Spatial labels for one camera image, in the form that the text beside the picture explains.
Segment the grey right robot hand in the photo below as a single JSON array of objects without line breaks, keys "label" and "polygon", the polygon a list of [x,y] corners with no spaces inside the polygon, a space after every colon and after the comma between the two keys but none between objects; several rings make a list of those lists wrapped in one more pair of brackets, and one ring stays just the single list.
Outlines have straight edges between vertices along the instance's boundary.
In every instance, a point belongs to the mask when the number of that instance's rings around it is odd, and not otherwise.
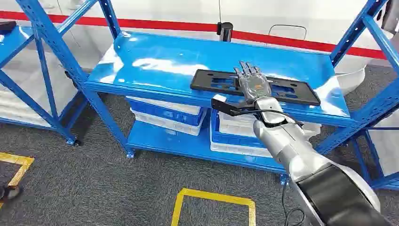
[{"label": "grey right robot hand", "polygon": [[257,99],[271,97],[269,81],[260,68],[241,60],[239,64],[241,68],[234,67],[234,70],[246,103],[252,104]]}]

